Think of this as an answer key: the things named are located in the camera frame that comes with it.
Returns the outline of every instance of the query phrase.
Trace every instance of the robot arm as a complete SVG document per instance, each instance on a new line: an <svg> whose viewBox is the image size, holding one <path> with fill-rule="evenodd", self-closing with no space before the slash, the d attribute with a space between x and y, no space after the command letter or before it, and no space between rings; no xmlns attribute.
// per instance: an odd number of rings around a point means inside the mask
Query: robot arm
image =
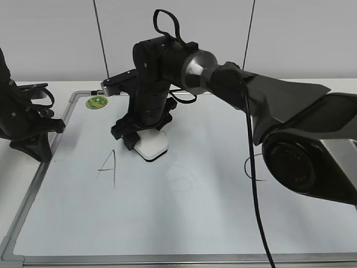
<svg viewBox="0 0 357 268"><path fill-rule="evenodd" d="M37 161L52 157L48 132L61 133L64 122L51 119L54 112L53 95L47 84L17 86L10 78L10 71L0 49L0 138L10 140L13 149L20 150ZM33 104L32 99L49 96L51 105Z"/></svg>
<svg viewBox="0 0 357 268"><path fill-rule="evenodd" d="M176 38L157 26L159 12L174 22ZM327 87L284 82L249 73L234 63L218 65L215 56L185 43L173 14L158 9L154 27L162 37L137 43L136 69L102 82L107 96L130 95L128 113L112 134L129 150L140 140L138 131L161 129L172 121L173 84L193 95L212 93L235 109L243 109L249 93L253 141L262 143L272 175L294 192L357 205L357 95L327 94Z"/></svg>

